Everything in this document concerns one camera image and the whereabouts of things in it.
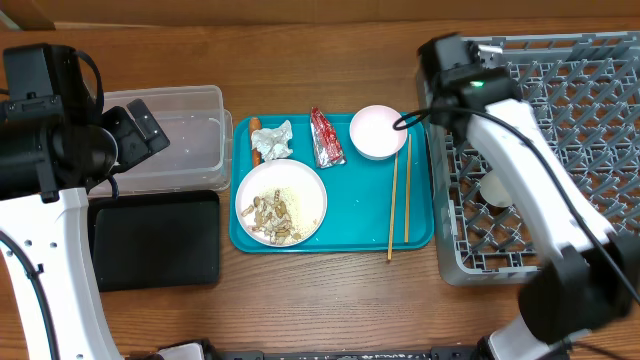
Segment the dish rack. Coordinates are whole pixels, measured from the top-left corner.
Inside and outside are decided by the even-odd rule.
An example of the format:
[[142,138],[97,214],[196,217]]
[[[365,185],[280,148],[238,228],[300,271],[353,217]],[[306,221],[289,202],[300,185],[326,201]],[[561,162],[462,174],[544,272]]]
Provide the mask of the dish rack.
[[[503,48],[502,63],[578,188],[618,232],[640,230],[640,33],[466,38]],[[418,74],[421,107],[424,80]],[[468,143],[428,129],[440,273],[452,285],[527,281],[540,265],[511,206],[491,208],[479,180],[491,170]]]

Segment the sausage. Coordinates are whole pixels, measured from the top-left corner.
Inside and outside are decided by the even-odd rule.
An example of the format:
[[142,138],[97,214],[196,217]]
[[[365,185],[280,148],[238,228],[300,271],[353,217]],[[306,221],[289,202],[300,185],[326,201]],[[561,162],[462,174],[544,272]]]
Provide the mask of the sausage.
[[[253,132],[260,129],[262,129],[260,119],[252,117],[251,120],[249,120],[249,144],[251,144],[251,135]],[[251,151],[251,161],[253,162],[253,167],[260,165],[260,152],[257,149]]]

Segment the clear plastic container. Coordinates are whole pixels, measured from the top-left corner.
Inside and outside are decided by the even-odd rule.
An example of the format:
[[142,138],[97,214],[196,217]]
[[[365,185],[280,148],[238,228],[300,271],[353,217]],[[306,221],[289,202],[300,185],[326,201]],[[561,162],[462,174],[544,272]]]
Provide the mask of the clear plastic container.
[[[118,91],[105,94],[105,110],[142,99],[171,145],[115,176],[120,194],[225,190],[231,179],[233,123],[217,86]],[[91,196],[111,194],[108,182]]]

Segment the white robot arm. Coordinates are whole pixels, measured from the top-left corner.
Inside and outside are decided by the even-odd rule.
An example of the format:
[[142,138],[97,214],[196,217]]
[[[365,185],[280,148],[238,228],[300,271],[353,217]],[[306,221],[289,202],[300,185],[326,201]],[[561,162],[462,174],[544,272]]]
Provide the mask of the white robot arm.
[[440,125],[454,142],[466,140],[478,150],[522,214],[543,263],[520,291],[521,314],[483,338],[473,359],[547,359],[565,341],[628,315],[634,299],[640,303],[640,241],[616,234],[589,204],[509,74],[484,68],[479,50],[455,34],[423,45],[420,92],[428,108],[403,116],[394,128]]
[[[9,90],[2,93],[10,99],[0,102],[0,249],[29,356],[122,359],[96,285],[87,192],[169,140],[141,100],[128,104],[129,112],[103,114],[100,74],[87,54],[37,44],[6,49],[3,57]],[[95,101],[79,60],[96,75]],[[165,359],[199,360],[198,346],[163,352]]]

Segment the black device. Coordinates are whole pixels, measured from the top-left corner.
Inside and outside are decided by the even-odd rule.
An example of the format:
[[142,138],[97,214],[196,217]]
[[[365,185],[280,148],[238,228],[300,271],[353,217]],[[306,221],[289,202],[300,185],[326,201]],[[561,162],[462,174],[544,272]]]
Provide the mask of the black device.
[[[475,350],[474,346],[456,346],[433,347],[431,350],[423,351],[343,351],[283,354],[243,351],[225,352],[221,357],[224,360],[467,360],[472,358]],[[545,357],[541,360],[569,360],[569,355]]]
[[[0,200],[92,187],[169,146],[141,100],[104,115],[96,64],[69,46],[36,44],[4,51],[9,100],[0,103]],[[94,100],[80,71],[96,75]]]
[[87,219],[100,291],[218,281],[220,201],[213,191],[94,199]]
[[[433,38],[422,45],[418,49],[418,60],[420,75],[432,96],[432,109],[455,106],[484,111],[489,104],[522,98],[504,67],[485,68],[478,46],[463,41],[457,34]],[[429,122],[450,130],[454,144],[459,145],[467,137],[470,118],[468,113],[434,112]]]

